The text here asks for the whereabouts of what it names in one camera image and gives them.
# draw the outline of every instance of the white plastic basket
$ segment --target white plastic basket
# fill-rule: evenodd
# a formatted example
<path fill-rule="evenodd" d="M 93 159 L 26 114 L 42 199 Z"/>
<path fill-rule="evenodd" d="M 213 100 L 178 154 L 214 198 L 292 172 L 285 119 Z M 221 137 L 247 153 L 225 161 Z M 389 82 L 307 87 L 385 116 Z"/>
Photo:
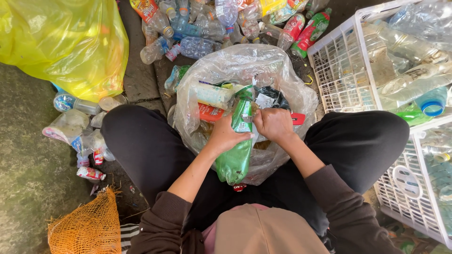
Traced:
<path fill-rule="evenodd" d="M 396 0 L 358 10 L 308 49 L 325 113 L 382 110 L 366 50 L 362 22 L 386 19 L 401 6 L 443 0 Z M 363 66 L 363 71 L 342 77 L 338 68 Z"/>
<path fill-rule="evenodd" d="M 422 131 L 452 122 L 452 115 L 412 129 L 405 150 L 374 184 L 384 214 L 452 249 L 422 154 Z"/>

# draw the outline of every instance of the person's right hand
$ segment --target person's right hand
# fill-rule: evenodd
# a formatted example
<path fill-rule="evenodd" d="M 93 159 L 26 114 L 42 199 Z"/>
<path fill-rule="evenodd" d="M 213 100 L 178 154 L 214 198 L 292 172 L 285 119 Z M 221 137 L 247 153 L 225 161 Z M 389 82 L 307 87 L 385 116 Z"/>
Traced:
<path fill-rule="evenodd" d="M 282 108 L 264 108 L 256 110 L 254 124 L 257 131 L 267 139 L 281 145 L 295 134 L 290 111 Z"/>

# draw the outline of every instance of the black pants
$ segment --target black pants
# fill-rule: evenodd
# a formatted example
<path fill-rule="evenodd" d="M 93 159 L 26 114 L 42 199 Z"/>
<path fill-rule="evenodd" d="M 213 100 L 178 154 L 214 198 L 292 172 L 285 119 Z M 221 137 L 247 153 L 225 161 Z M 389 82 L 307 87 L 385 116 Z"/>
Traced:
<path fill-rule="evenodd" d="M 309 128 L 305 143 L 358 193 L 364 193 L 402 153 L 408 124 L 384 111 L 328 113 Z M 195 155 L 159 111 L 121 105 L 109 112 L 101 133 L 111 152 L 152 206 Z M 292 160 L 259 186 L 242 192 L 221 183 L 210 170 L 193 202 L 185 229 L 204 230 L 224 211 L 245 203 L 259 203 L 295 212 L 323 236 L 328 220 Z"/>

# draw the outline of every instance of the yellow plastic bag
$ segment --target yellow plastic bag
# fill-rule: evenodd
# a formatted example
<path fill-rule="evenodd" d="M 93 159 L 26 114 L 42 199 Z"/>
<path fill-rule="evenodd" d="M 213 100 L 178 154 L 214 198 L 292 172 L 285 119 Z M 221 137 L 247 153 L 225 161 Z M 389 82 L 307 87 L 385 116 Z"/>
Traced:
<path fill-rule="evenodd" d="M 115 0 L 0 0 L 0 62 L 80 99 L 122 93 L 128 55 Z"/>

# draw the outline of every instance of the brown sleeve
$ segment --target brown sleeve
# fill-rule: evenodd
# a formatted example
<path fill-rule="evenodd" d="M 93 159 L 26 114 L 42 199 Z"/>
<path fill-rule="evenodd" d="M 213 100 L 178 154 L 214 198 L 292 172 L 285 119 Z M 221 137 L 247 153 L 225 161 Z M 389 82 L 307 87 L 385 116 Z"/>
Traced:
<path fill-rule="evenodd" d="M 337 238 L 337 254 L 402 254 L 392 244 L 388 232 L 378 225 L 375 211 L 328 165 L 305 179 L 330 222 Z"/>
<path fill-rule="evenodd" d="M 152 209 L 141 217 L 140 233 L 132 237 L 127 254 L 179 254 L 182 223 L 191 206 L 172 193 L 160 192 Z"/>

